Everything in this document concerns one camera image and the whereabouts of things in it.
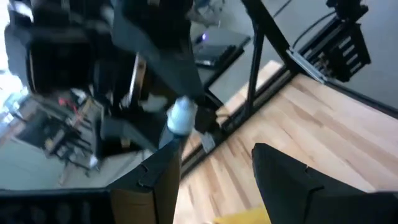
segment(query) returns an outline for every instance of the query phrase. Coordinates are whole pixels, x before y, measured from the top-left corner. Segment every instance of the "yellow object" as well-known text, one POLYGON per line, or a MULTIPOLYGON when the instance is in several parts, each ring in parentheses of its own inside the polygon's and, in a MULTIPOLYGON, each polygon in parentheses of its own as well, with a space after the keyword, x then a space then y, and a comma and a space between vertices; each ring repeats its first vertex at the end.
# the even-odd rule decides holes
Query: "yellow object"
POLYGON ((214 224, 271 224, 265 207, 246 212, 215 218, 214 224))

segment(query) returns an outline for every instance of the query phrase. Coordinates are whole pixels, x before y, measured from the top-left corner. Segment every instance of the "metal pole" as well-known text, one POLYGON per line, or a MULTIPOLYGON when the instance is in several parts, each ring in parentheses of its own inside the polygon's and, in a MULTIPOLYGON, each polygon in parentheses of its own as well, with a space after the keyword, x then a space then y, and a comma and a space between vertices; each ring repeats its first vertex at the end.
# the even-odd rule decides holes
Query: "metal pole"
POLYGON ((261 61, 261 53, 262 53, 262 44, 264 43, 264 33, 262 29, 255 23, 253 23, 254 28, 254 50, 253 50, 253 58, 251 62, 251 70, 249 77, 249 89, 248 89, 248 97, 246 100, 246 108, 245 115, 250 114, 256 94, 256 85, 257 78, 259 74, 260 61, 261 61))

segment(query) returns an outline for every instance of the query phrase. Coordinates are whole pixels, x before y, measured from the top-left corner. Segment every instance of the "black metal frame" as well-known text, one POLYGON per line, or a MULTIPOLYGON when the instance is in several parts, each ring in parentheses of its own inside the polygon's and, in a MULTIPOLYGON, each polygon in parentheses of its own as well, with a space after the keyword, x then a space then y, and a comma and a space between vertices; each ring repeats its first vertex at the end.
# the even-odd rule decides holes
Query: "black metal frame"
MULTIPOLYGON (((254 113, 262 108, 262 106, 267 103, 276 93, 278 93, 279 90, 285 87, 286 84, 288 84, 296 74, 304 73, 311 75, 309 72, 305 72, 308 70, 303 69, 304 67, 302 65, 299 65, 295 60, 293 60, 294 56, 291 56, 287 53, 292 49, 262 2, 260 0, 242 0, 242 2, 252 19, 253 28, 255 31, 254 53, 251 65, 251 74, 249 78, 247 100, 245 104, 238 108, 221 125, 220 130, 212 133, 215 138, 215 147, 212 150, 206 151, 202 145, 199 145, 182 161, 182 178, 186 177, 190 171, 199 165, 201 161, 206 159, 207 156, 214 152, 215 149, 223 141, 227 140, 235 130, 241 127, 244 122, 246 122, 254 113), (256 91, 257 74, 259 71, 264 36, 268 38, 273 48, 276 49, 285 65, 256 91)), ((306 55, 306 58, 319 54, 322 51, 322 49, 319 48, 319 45, 324 44, 325 41, 327 42, 328 35, 331 33, 331 31, 336 30, 342 25, 344 25, 343 22, 337 17, 332 19, 317 35, 313 37, 312 40, 310 40, 298 51, 299 54, 305 55, 306 52, 310 52, 310 54, 306 55)), ((325 80, 325 85, 335 89, 338 92, 346 94, 349 97, 364 103, 365 105, 388 114, 389 116, 398 118, 398 111, 390 106, 384 105, 374 99, 370 99, 367 96, 349 90, 333 81, 325 80)))

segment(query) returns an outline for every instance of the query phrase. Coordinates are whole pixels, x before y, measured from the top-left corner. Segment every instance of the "wooden floor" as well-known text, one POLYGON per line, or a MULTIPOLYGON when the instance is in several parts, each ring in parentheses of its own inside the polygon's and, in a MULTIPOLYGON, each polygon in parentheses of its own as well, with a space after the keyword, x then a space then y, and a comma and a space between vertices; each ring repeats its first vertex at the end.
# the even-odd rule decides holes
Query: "wooden floor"
MULTIPOLYGON (((268 63, 259 85, 279 67, 268 63)), ((245 92, 220 113, 238 108, 245 92)), ((185 156, 197 142, 192 138, 185 156)), ((398 190, 398 120, 299 75, 183 180, 174 222, 205 223, 261 206, 251 160, 256 142, 363 191, 398 190)))

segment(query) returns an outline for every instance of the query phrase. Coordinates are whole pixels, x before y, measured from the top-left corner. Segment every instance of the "white water bottle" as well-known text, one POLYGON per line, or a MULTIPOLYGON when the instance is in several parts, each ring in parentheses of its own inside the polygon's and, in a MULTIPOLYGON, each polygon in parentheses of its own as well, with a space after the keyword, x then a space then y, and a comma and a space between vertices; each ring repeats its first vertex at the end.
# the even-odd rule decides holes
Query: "white water bottle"
POLYGON ((198 106, 188 97, 178 98, 167 119, 167 127, 174 134, 189 135, 195 125, 198 106))

